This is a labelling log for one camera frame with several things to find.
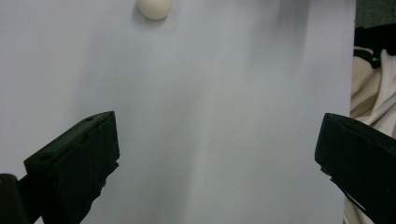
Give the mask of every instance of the cloth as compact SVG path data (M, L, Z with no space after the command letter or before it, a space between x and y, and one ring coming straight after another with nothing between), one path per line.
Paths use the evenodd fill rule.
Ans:
M396 138L396 24L355 30L350 117ZM345 199L345 224L373 224Z

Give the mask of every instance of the white surface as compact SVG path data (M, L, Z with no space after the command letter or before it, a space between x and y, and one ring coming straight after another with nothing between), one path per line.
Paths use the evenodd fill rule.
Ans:
M0 3L0 170L115 110L120 168L83 223L341 223L314 161L346 115L354 1Z

